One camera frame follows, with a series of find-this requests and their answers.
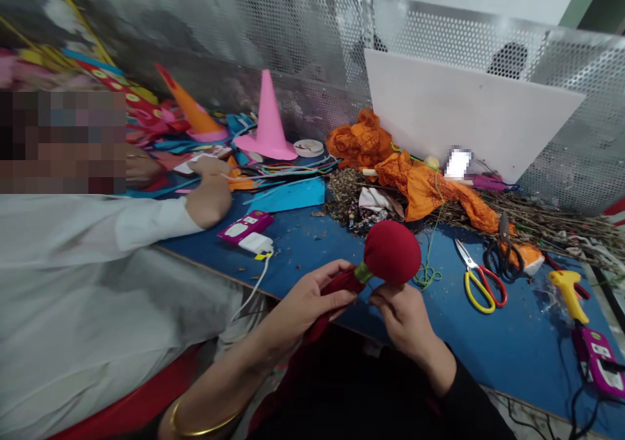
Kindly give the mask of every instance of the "perforated metal sheet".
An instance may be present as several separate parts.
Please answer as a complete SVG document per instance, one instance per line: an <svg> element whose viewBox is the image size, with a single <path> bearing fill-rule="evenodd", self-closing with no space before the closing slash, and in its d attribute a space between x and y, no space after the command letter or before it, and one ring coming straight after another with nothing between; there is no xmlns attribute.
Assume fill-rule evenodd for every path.
<svg viewBox="0 0 625 440"><path fill-rule="evenodd" d="M268 67L291 138L323 139L370 107L365 47L585 93L521 185L585 213L625 196L623 38L397 0L76 1L148 87L165 92L160 62L201 103L254 109Z"/></svg>

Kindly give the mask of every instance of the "white charger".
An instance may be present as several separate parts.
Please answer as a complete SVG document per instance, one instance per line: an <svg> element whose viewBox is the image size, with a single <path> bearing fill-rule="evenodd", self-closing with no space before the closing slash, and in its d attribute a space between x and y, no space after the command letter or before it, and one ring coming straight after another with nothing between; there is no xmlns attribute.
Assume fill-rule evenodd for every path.
<svg viewBox="0 0 625 440"><path fill-rule="evenodd" d="M254 254L273 252L273 240L256 232L250 233L250 235L239 241L239 246Z"/></svg>

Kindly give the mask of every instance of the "red fabric ball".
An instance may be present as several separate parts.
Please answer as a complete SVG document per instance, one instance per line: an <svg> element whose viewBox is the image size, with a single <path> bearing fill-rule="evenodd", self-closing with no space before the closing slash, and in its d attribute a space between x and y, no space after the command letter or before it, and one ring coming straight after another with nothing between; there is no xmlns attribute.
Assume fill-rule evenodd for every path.
<svg viewBox="0 0 625 440"><path fill-rule="evenodd" d="M365 240L365 264L371 273L393 285L412 279L421 266L421 247L399 222L376 223Z"/></svg>

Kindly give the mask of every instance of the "bracelet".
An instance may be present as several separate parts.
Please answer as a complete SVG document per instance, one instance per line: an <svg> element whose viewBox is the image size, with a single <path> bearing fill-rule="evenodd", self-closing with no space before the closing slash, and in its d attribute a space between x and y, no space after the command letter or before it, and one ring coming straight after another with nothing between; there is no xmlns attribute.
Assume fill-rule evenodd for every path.
<svg viewBox="0 0 625 440"><path fill-rule="evenodd" d="M241 411L237 412L237 414L233 415L230 419L228 419L225 422L222 422L221 424L219 424L218 426L212 427L210 429L202 430L200 432L181 432L178 429L178 427L176 426L176 413L178 412L178 406L179 405L180 405L180 401L178 401L176 403L176 405L174 406L174 410L171 413L171 418L169 419L169 426L171 427L171 430L176 435L179 435L180 437L199 437L200 435L206 435L207 433L214 432L214 431L224 427L224 425L229 424L230 422L232 422L232 420L235 419L243 411L241 409Z"/></svg>

